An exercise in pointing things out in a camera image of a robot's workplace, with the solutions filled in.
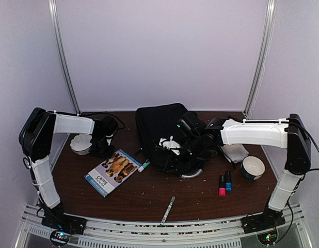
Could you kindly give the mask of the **black student backpack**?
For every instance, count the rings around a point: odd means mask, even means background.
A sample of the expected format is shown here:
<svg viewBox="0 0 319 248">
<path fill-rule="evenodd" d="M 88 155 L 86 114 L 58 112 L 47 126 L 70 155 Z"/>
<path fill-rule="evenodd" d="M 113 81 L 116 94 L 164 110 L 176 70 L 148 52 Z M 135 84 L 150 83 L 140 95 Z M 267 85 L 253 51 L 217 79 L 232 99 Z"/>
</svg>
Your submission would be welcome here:
<svg viewBox="0 0 319 248">
<path fill-rule="evenodd" d="M 135 113 L 135 121 L 141 148 L 151 165 L 164 174 L 193 178 L 201 173 L 206 162 L 195 168 L 172 168 L 172 157 L 180 154 L 176 151 L 180 145 L 172 141 L 172 135 L 189 137 L 177 128 L 186 112 L 181 103 L 141 107 Z"/>
</svg>

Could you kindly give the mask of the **blue dog picture book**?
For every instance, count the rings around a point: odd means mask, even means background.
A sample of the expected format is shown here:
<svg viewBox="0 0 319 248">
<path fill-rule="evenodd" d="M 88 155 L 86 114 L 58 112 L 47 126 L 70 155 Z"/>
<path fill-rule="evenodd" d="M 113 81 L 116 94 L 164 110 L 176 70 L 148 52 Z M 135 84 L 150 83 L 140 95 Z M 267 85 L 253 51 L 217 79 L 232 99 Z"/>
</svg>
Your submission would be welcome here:
<svg viewBox="0 0 319 248">
<path fill-rule="evenodd" d="M 85 179 L 104 198 L 123 184 L 141 164 L 132 156 L 117 150 L 114 154 L 85 175 Z"/>
</svg>

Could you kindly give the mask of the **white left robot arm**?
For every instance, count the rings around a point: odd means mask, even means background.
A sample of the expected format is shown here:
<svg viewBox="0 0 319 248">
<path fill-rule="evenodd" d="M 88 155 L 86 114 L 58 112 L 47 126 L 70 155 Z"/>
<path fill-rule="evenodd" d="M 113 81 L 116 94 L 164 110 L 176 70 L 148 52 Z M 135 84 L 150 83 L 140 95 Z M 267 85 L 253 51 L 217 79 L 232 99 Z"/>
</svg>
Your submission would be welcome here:
<svg viewBox="0 0 319 248">
<path fill-rule="evenodd" d="M 64 214 L 50 169 L 49 155 L 53 136 L 59 133 L 90 135 L 91 153 L 107 158 L 114 152 L 111 141 L 118 129 L 118 121 L 113 115 L 96 120 L 90 115 L 46 111 L 40 107 L 31 112 L 19 134 L 19 143 L 25 155 L 24 164 L 30 170 L 45 216 L 57 229 L 66 228 L 69 219 Z"/>
</svg>

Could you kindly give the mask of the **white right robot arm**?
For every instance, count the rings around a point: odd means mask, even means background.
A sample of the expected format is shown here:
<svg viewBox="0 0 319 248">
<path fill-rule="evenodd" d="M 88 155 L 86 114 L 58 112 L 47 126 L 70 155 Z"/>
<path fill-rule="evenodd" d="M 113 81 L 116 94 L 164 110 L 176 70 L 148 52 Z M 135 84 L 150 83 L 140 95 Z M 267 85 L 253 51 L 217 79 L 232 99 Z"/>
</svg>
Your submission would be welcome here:
<svg viewBox="0 0 319 248">
<path fill-rule="evenodd" d="M 278 120 L 213 119 L 208 125 L 201 120 L 189 121 L 194 113 L 187 113 L 178 123 L 178 128 L 187 135 L 187 141 L 174 152 L 179 162 L 207 162 L 212 151 L 224 146 L 256 145 L 263 146 L 269 163 L 277 173 L 278 181 L 272 193 L 254 190 L 255 196 L 246 194 L 230 201 L 234 207 L 222 204 L 213 207 L 211 203 L 198 201 L 193 193 L 181 196 L 178 208 L 172 217 L 175 221 L 213 219 L 246 212 L 251 206 L 265 204 L 264 210 L 256 214 L 259 224 L 270 228 L 282 215 L 287 201 L 297 190 L 302 177 L 311 172 L 311 147 L 314 139 L 305 129 L 301 118 L 291 114 L 289 118 Z"/>
</svg>

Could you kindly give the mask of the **white plastic pouch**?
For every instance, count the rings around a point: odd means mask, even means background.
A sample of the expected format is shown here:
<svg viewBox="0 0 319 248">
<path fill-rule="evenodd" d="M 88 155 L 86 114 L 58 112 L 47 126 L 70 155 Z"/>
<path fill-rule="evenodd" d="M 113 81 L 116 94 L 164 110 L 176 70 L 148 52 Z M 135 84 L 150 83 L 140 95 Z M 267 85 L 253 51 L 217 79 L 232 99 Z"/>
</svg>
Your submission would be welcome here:
<svg viewBox="0 0 319 248">
<path fill-rule="evenodd" d="M 218 148 L 232 165 L 242 162 L 249 155 L 242 144 L 223 145 Z"/>
</svg>

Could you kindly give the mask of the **small black pen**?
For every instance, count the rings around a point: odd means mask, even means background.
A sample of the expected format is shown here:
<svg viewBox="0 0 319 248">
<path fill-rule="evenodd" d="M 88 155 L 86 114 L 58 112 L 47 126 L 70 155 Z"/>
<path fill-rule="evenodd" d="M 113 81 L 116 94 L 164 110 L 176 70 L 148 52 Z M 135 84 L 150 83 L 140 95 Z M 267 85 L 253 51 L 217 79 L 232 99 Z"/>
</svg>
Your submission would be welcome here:
<svg viewBox="0 0 319 248">
<path fill-rule="evenodd" d="M 134 155 L 138 155 L 139 153 L 141 153 L 142 152 L 142 148 L 139 148 L 135 153 L 134 153 Z"/>
</svg>

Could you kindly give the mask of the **blue capped black highlighter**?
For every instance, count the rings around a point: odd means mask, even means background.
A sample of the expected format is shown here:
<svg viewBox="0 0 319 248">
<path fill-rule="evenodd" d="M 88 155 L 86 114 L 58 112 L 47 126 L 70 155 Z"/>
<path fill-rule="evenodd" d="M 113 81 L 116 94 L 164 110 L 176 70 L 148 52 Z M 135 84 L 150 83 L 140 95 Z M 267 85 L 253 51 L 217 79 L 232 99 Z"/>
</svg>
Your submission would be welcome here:
<svg viewBox="0 0 319 248">
<path fill-rule="evenodd" d="M 232 175 L 230 170 L 225 171 L 225 188 L 228 192 L 232 191 Z"/>
</svg>

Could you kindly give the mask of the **pink capped black highlighter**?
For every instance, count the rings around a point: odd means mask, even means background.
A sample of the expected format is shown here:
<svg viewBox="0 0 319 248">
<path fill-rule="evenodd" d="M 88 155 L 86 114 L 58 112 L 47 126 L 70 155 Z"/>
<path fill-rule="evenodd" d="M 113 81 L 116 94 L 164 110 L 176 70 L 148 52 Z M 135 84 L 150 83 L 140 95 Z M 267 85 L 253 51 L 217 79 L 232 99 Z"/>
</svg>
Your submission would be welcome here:
<svg viewBox="0 0 319 248">
<path fill-rule="evenodd" d="M 219 193 L 218 195 L 220 197 L 225 197 L 226 196 L 226 179 L 225 175 L 220 175 L 219 176 Z"/>
</svg>

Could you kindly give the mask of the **blue white ceramic bowl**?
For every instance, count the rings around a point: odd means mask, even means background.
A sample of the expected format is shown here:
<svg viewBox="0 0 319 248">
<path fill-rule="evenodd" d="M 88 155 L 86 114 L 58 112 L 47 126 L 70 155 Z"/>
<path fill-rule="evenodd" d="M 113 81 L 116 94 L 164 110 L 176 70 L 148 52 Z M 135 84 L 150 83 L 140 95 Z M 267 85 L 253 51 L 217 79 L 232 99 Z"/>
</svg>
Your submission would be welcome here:
<svg viewBox="0 0 319 248">
<path fill-rule="evenodd" d="M 241 164 L 241 174 L 247 180 L 258 180 L 265 173 L 264 163 L 257 157 L 247 156 Z"/>
</svg>

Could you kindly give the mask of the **thin green white pen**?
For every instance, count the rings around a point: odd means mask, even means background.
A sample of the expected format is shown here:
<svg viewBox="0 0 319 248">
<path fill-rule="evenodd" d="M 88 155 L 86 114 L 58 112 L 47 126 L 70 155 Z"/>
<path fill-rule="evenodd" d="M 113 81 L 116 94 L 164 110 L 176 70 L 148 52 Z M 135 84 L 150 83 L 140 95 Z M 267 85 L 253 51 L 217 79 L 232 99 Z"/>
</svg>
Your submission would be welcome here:
<svg viewBox="0 0 319 248">
<path fill-rule="evenodd" d="M 161 219 L 161 222 L 160 222 L 160 224 L 159 224 L 160 227 L 163 227 L 163 226 L 165 225 L 165 222 L 166 222 L 166 220 L 167 220 L 167 218 L 168 218 L 168 216 L 169 216 L 169 213 L 170 213 L 170 211 L 171 211 L 171 208 L 172 208 L 172 206 L 173 206 L 173 204 L 174 204 L 175 199 L 176 199 L 175 196 L 173 196 L 173 197 L 171 198 L 171 200 L 170 200 L 170 202 L 169 202 L 169 204 L 168 204 L 168 206 L 167 206 L 167 209 L 166 209 L 166 211 L 165 211 L 165 213 L 164 213 L 164 215 L 163 215 L 163 217 L 162 217 L 162 219 Z"/>
</svg>

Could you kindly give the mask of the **left aluminium corner post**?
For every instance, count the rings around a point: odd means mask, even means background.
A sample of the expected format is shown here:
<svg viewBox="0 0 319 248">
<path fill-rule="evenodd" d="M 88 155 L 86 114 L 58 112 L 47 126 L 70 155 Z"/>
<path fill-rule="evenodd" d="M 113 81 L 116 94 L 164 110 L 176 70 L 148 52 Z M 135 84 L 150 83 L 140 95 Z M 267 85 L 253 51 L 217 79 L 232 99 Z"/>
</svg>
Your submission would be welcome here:
<svg viewBox="0 0 319 248">
<path fill-rule="evenodd" d="M 53 25 L 53 30 L 54 30 L 54 35 L 55 35 L 55 40 L 56 40 L 56 46 L 58 50 L 58 56 L 59 56 L 59 62 L 60 66 L 62 69 L 63 73 L 63 78 L 65 85 L 68 90 L 68 95 L 70 98 L 70 101 L 72 103 L 74 112 L 76 114 L 80 114 L 81 110 L 79 107 L 79 104 L 77 102 L 76 94 L 72 85 L 71 81 L 71 76 L 68 68 L 68 63 L 65 55 L 65 50 L 63 47 L 63 40 L 62 40 L 62 35 L 61 35 L 61 30 L 60 30 L 60 24 L 59 24 L 59 17 L 58 17 L 58 12 L 57 12 L 57 3 L 55 0 L 49 0 L 49 11 L 50 11 L 50 16 L 51 16 L 51 21 Z"/>
</svg>

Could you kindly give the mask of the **aluminium corner post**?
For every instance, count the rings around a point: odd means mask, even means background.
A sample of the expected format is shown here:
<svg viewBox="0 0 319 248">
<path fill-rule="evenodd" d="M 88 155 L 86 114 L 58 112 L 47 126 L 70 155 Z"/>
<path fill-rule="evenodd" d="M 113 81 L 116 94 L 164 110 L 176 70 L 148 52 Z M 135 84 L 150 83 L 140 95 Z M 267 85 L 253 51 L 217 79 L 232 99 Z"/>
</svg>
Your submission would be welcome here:
<svg viewBox="0 0 319 248">
<path fill-rule="evenodd" d="M 60 30 L 60 24 L 59 24 L 59 17 L 58 17 L 58 12 L 57 12 L 57 3 L 55 0 L 49 0 L 49 11 L 50 11 L 50 16 L 51 16 L 51 21 L 53 25 L 53 30 L 54 30 L 54 35 L 55 35 L 55 40 L 56 40 L 56 46 L 58 50 L 58 56 L 59 56 L 59 62 L 60 66 L 62 69 L 63 73 L 63 78 L 65 85 L 68 90 L 68 95 L 70 98 L 70 101 L 72 103 L 74 112 L 76 114 L 80 114 L 81 110 L 79 107 L 79 104 L 77 102 L 76 94 L 72 85 L 71 81 L 71 76 L 68 68 L 68 63 L 65 55 L 65 50 L 63 47 L 63 40 L 62 40 L 62 35 L 61 35 L 61 30 Z"/>
<path fill-rule="evenodd" d="M 252 111 L 256 104 L 257 96 L 261 87 L 262 78 L 265 71 L 265 61 L 266 61 L 266 57 L 268 55 L 270 43 L 272 40 L 276 5 L 277 5 L 277 1 L 275 0 L 267 1 L 267 9 L 266 9 L 259 56 L 256 63 L 256 68 L 254 71 L 250 92 L 249 92 L 248 99 L 244 109 L 244 115 L 246 118 L 252 117 Z"/>
</svg>

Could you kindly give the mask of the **right aluminium corner post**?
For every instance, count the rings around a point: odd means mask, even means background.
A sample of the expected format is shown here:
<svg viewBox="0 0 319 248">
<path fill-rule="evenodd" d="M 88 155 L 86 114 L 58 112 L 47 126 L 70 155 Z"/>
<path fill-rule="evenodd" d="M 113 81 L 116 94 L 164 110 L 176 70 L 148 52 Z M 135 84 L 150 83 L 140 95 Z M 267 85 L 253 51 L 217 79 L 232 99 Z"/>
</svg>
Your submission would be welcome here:
<svg viewBox="0 0 319 248">
<path fill-rule="evenodd" d="M 249 92 L 248 99 L 244 109 L 244 115 L 246 118 L 252 117 L 252 111 L 256 104 L 257 96 L 261 87 L 262 78 L 265 71 L 265 61 L 266 61 L 266 57 L 268 55 L 270 43 L 272 40 L 276 5 L 277 5 L 277 1 L 275 0 L 267 1 L 267 9 L 266 9 L 259 56 L 256 63 L 256 68 L 254 71 L 250 92 Z"/>
</svg>

